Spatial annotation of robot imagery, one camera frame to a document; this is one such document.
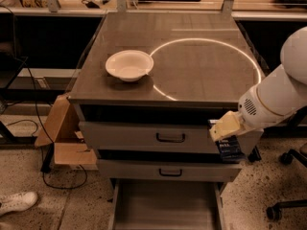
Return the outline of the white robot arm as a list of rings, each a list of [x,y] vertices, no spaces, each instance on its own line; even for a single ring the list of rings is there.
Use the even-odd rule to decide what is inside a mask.
[[[273,127],[307,105],[307,28],[291,34],[280,51],[280,65],[252,86],[210,129],[214,142]]]

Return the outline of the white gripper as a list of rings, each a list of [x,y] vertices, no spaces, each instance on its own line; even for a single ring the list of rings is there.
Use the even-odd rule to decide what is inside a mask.
[[[271,127],[276,124],[276,116],[265,108],[257,95],[257,87],[253,86],[238,102],[238,111],[228,111],[210,129],[214,142],[224,138],[241,136],[257,128]]]

